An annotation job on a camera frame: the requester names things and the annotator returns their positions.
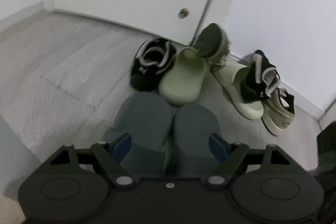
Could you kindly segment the black puma sneaker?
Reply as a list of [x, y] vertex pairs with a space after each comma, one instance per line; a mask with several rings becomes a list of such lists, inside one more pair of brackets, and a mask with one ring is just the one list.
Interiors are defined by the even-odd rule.
[[262, 50], [256, 50], [251, 57], [251, 66], [240, 83], [240, 92], [245, 102], [264, 101], [280, 85], [277, 67], [271, 64]]
[[156, 91], [166, 72], [174, 65], [177, 50], [164, 38], [146, 40], [133, 59], [131, 86], [140, 92]]

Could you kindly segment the metal door stopper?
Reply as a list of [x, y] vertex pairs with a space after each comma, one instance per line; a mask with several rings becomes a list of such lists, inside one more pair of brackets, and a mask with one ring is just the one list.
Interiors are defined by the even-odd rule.
[[178, 17], [179, 19], [185, 19], [188, 15], [189, 15], [189, 9], [187, 8], [183, 8], [179, 11], [178, 13]]

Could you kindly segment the beige jordan sneaker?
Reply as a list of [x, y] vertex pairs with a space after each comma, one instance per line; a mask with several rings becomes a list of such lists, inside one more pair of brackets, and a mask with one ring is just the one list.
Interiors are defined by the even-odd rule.
[[265, 94], [268, 97], [262, 101], [264, 114], [261, 119], [266, 129], [278, 136], [294, 121], [294, 96], [277, 85], [271, 85]]
[[212, 65], [221, 66], [230, 53], [230, 40], [223, 28], [217, 23], [211, 23], [197, 37], [194, 48], [199, 56]]

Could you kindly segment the light green slide sandal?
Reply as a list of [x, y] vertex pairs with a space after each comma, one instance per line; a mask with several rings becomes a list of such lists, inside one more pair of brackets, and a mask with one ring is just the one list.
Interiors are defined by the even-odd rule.
[[158, 91], [169, 103], [182, 106], [197, 100], [210, 72], [208, 62], [192, 47], [182, 48], [174, 66], [162, 77]]
[[213, 75], [229, 95], [236, 110], [248, 120], [257, 120], [264, 114], [264, 107], [260, 101], [245, 102], [241, 95], [240, 84], [249, 72], [245, 65], [234, 61], [227, 61], [220, 68], [213, 69]]

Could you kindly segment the grey-blue slide sandal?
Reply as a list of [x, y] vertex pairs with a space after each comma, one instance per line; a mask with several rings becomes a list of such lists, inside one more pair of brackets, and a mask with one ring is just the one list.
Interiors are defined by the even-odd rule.
[[217, 169], [218, 161], [209, 149], [209, 137], [220, 134], [216, 116], [206, 107], [189, 103], [175, 113], [171, 128], [166, 177], [206, 177]]
[[110, 143], [129, 133], [131, 149], [120, 166], [134, 177], [159, 177], [172, 121], [173, 110], [164, 98], [157, 93], [135, 93], [125, 100], [102, 139]]

